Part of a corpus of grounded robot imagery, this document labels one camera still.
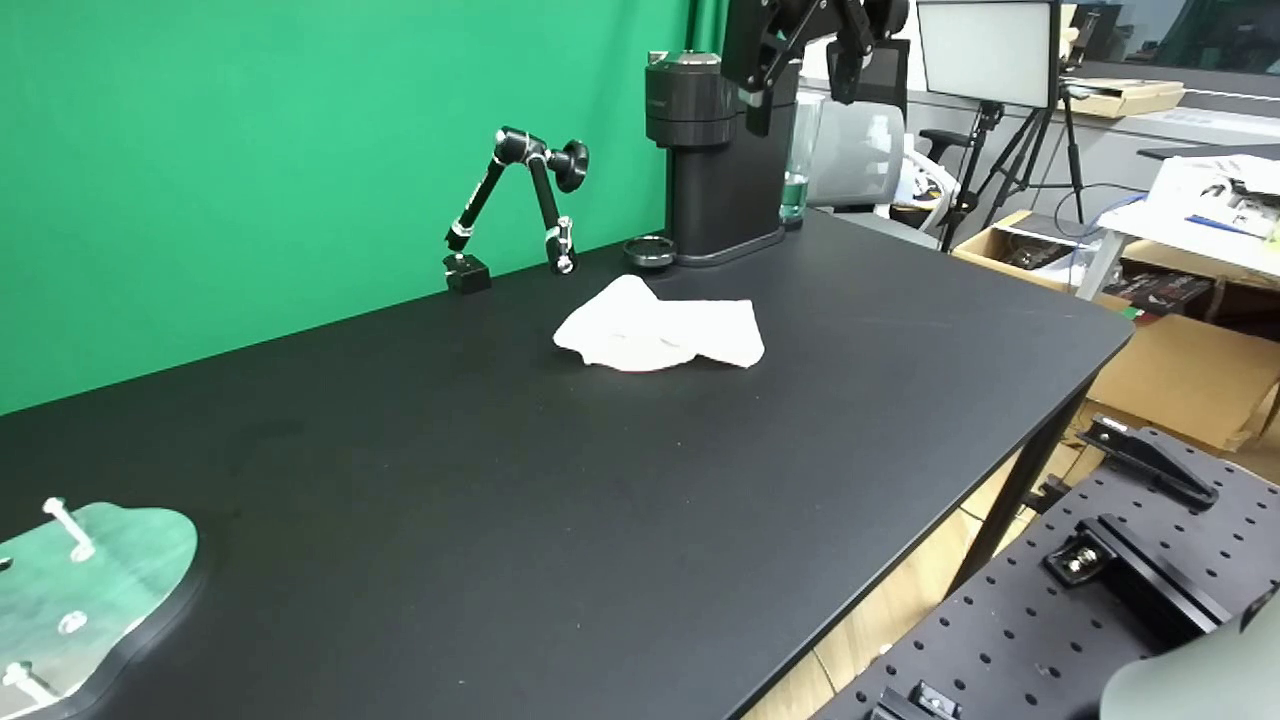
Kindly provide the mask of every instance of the green backdrop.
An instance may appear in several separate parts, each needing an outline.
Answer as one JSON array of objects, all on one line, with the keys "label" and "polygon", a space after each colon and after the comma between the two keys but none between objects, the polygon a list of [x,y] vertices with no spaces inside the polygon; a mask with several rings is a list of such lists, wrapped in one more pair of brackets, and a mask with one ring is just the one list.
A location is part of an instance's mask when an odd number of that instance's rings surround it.
[{"label": "green backdrop", "polygon": [[[0,410],[440,290],[496,125],[591,143],[586,246],[662,222],[646,57],[690,3],[0,3]],[[530,175],[478,250],[540,265]]]}]

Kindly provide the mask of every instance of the black table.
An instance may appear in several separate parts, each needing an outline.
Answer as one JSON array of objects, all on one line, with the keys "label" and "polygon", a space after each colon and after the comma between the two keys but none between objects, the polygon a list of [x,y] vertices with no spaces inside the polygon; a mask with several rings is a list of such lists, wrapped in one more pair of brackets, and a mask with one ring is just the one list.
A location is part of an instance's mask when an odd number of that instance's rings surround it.
[{"label": "black table", "polygon": [[206,527],[193,614],[100,714],[729,714],[1027,441],[982,562],[1128,334],[812,214],[658,278],[753,296],[759,368],[613,377],[549,342],[613,274],[596,250],[0,418],[5,534],[51,490]]}]

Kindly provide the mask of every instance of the table leg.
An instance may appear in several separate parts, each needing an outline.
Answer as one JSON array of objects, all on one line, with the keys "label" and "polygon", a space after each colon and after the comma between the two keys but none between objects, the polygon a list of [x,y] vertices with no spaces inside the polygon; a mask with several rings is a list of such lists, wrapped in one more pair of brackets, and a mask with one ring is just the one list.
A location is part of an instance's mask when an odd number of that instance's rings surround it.
[{"label": "table leg", "polygon": [[975,538],[968,542],[968,550],[966,550],[966,559],[960,559],[960,573],[956,573],[948,597],[954,597],[973,573],[982,573],[982,569],[998,557],[998,549],[999,549],[999,538],[1004,538],[1015,507],[1022,507],[1025,495],[1036,488],[1036,480],[1042,480],[1042,471],[1045,471],[1055,441],[1062,441],[1065,429],[1074,423],[1084,390],[1090,390],[1090,384],[1084,384],[1080,390],[1074,390],[1074,395],[1031,430],[1031,441],[1027,441],[1025,452],[1015,454],[1012,471],[1004,477],[1004,488],[999,488],[999,495],[991,500],[986,527],[982,527]]}]

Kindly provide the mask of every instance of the crumpled white towel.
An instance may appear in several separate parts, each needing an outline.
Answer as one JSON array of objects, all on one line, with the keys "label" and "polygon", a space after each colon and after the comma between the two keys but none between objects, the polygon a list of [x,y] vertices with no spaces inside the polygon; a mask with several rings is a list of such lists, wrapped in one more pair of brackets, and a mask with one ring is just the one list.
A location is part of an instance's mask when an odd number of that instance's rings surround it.
[{"label": "crumpled white towel", "polygon": [[554,342],[616,372],[662,372],[695,357],[753,368],[764,357],[753,299],[662,299],[640,274],[622,274],[567,310]]}]

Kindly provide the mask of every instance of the monitor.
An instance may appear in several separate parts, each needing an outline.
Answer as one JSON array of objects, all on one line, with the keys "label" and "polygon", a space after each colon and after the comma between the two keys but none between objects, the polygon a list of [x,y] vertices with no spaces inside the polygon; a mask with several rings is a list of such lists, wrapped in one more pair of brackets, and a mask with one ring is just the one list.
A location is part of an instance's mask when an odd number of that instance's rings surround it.
[{"label": "monitor", "polygon": [[1096,0],[1080,75],[1181,81],[1183,106],[1276,115],[1276,0]]},{"label": "monitor", "polygon": [[927,90],[1022,106],[1055,103],[1055,0],[921,0],[917,10]]}]

